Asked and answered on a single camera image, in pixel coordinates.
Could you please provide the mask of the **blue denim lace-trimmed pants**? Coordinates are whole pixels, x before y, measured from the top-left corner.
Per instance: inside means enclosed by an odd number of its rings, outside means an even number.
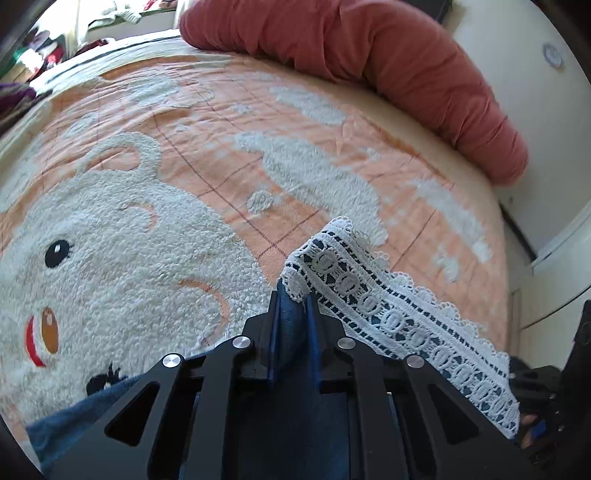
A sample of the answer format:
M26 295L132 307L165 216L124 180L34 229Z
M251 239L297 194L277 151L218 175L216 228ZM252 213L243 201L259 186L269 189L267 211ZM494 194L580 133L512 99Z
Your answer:
M307 320L315 294L322 314L346 335L394 360L419 355L512 444L519 405L509 387L509 359L407 274L384 269L346 219L335 219L290 254L276 291L276 363L269 385L231 396L224 479L350 479L345 402L322 394ZM121 382L27 430L45 477L55 462L141 376Z

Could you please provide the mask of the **peach bear pattern blanket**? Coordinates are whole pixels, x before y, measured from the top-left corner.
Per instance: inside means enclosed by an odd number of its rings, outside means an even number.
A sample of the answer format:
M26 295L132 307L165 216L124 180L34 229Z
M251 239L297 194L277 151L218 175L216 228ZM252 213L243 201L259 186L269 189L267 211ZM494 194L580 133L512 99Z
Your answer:
M489 180L382 99L177 39L94 54L1 139L1 413L30 424L266 309L346 219L504 353Z

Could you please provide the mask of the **red bolster cushion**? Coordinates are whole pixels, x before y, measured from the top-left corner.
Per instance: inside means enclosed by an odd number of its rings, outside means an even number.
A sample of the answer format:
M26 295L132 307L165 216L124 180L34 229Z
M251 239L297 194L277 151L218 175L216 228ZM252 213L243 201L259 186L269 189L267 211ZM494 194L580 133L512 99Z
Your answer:
M528 165L527 145L481 71L439 23L404 1L195 1L179 30L198 49L367 84L495 185L514 183Z

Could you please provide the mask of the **purple striped pillow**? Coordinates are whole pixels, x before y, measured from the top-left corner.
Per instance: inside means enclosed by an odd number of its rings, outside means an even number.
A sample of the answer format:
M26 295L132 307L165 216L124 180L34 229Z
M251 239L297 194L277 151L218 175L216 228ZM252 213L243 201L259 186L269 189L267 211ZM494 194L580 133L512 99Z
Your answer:
M47 98L52 90L38 93L27 83L0 84L0 136L10 130L29 110Z

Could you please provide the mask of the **pile of clothes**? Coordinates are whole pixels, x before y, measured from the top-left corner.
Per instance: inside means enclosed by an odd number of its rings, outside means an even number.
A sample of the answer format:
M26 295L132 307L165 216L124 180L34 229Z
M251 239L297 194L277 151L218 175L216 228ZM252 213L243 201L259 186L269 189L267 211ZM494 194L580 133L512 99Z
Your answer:
M2 83L29 83L66 58L67 41L63 34L52 38L49 30L34 27L1 69Z

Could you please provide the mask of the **clothes on window sill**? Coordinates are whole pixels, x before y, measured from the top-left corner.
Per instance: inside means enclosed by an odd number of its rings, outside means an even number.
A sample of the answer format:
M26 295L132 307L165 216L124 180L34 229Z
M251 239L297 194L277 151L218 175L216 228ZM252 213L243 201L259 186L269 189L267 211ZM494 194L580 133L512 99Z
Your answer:
M118 22L135 25L151 13L175 10L177 4L177 1L171 0L91 1L88 27L98 28Z

